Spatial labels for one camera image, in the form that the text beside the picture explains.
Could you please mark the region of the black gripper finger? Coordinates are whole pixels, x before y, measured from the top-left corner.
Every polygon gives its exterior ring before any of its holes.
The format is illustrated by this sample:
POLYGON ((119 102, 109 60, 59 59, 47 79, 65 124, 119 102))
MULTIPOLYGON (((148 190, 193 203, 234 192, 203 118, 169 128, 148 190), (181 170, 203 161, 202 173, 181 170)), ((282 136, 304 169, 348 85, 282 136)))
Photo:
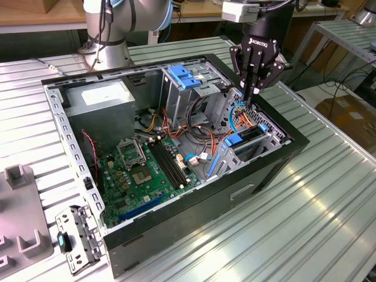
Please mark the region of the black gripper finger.
POLYGON ((253 96, 258 95, 262 89, 275 85, 280 75, 285 71, 285 68, 286 59, 281 53, 267 66, 260 66, 253 75, 251 99, 253 100, 253 96))
POLYGON ((249 82, 251 81, 252 71, 249 67, 249 60, 251 55, 251 47, 231 46, 229 48, 231 61, 235 73, 240 79, 240 88, 243 94, 243 101, 245 103, 251 102, 251 87, 249 82))

